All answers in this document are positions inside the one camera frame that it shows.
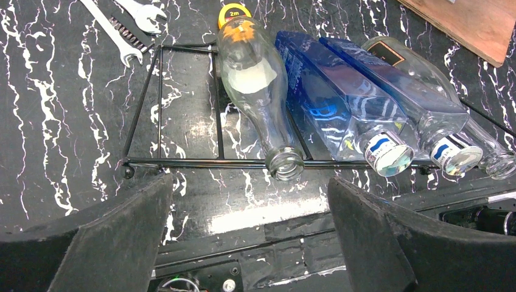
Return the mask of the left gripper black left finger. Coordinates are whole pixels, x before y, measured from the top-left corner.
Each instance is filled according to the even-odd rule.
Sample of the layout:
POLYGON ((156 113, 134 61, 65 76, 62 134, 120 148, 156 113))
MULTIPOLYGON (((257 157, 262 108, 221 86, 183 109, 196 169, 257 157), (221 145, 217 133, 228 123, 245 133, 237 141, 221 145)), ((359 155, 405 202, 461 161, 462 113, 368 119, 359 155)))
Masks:
POLYGON ((152 181, 26 231, 1 234, 2 291, 146 291, 173 196, 152 181))

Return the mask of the clear bottle with dark label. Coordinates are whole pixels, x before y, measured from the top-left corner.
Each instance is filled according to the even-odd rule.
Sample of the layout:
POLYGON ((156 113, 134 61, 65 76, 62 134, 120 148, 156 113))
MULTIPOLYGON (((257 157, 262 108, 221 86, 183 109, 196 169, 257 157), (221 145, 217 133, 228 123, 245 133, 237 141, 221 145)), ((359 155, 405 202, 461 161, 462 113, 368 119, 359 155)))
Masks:
POLYGON ((217 46, 224 88, 257 131, 270 176, 296 179, 304 161, 288 119, 285 65, 269 34, 255 19, 238 16, 221 27, 217 46))

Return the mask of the tall clear glass bottle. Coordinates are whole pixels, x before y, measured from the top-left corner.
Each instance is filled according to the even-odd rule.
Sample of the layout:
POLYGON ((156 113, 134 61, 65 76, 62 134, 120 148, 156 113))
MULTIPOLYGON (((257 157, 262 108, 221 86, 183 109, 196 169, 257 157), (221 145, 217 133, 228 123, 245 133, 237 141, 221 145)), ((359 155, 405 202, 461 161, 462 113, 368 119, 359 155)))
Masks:
MULTIPOLYGON (((361 47, 413 76, 447 99, 457 104, 461 103, 455 88, 435 65, 395 38, 375 36, 361 47)), ((502 180, 515 175, 515 153, 502 146, 472 118, 464 125, 462 131, 450 140, 457 141, 459 138, 465 139, 466 143, 451 148, 453 156, 447 162, 450 169, 464 158, 473 156, 470 162, 462 163, 467 170, 472 168, 473 162, 477 162, 478 167, 492 179, 502 180)))

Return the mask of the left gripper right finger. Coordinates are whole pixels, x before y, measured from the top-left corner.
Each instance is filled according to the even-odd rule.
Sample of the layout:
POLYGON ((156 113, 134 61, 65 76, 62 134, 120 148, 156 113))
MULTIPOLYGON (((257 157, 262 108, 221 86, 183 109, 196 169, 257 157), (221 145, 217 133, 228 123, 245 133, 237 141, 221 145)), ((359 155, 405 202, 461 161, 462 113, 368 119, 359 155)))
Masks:
POLYGON ((344 179, 327 199, 354 291, 514 291, 515 237, 424 216, 344 179))

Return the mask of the blue square bottle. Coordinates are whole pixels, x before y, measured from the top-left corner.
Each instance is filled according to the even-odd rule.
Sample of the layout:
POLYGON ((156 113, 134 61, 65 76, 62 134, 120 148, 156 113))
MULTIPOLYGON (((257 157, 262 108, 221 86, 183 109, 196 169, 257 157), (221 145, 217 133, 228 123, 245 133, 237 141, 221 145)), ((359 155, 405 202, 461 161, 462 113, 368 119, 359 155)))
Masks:
POLYGON ((400 137, 408 118, 389 94, 308 34, 280 31, 275 46, 294 120, 310 124, 334 160, 362 160, 385 177, 409 167, 414 149, 400 137))
POLYGON ((363 47, 337 38, 319 42, 395 98, 415 124, 419 148, 443 172, 461 176, 480 163, 483 150, 462 131, 468 112, 415 78, 419 68, 399 69, 408 57, 392 38, 377 36, 363 47))

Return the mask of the black wire wine rack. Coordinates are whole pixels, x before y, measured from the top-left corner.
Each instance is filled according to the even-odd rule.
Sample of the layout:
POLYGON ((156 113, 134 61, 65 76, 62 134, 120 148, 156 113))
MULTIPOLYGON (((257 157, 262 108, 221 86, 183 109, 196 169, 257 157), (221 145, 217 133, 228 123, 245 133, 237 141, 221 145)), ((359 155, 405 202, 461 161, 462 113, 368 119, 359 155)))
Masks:
MULTIPOLYGON (((217 67, 216 58, 217 51, 214 49, 208 49, 209 46, 215 45, 215 42, 207 44, 180 44, 180 45, 155 45, 155 52, 150 63, 151 69, 148 72, 148 76, 145 79, 143 89, 138 101, 137 110, 133 116, 131 122, 128 137, 126 138, 122 154, 124 157, 124 166, 133 167, 149 167, 149 168, 195 168, 195 169, 264 169, 266 167, 265 160, 263 159, 228 159, 225 157, 222 125, 220 118, 220 90, 219 82, 217 80, 217 67), (130 147, 134 138, 134 134, 139 122, 142 107, 145 102, 147 90, 150 84, 150 79, 153 76, 153 70, 155 67, 158 68, 158 145, 161 145, 161 116, 162 116, 162 82, 163 82, 163 55, 165 50, 187 52, 193 54, 207 54, 212 58, 212 69, 213 69, 213 86, 214 86, 214 99, 215 99, 215 124, 217 134, 217 157, 216 158, 163 158, 161 150, 158 150, 157 157, 155 158, 140 158, 131 157, 129 155, 130 147)), ((303 140, 302 134, 299 130, 298 125, 292 118, 292 115, 288 113, 288 120, 290 125, 295 132, 297 141, 303 150, 304 168, 305 169, 369 169, 371 166, 366 161, 361 160, 350 160, 350 161, 335 161, 335 160, 320 160, 313 159, 313 156, 308 148, 305 140, 303 140)))

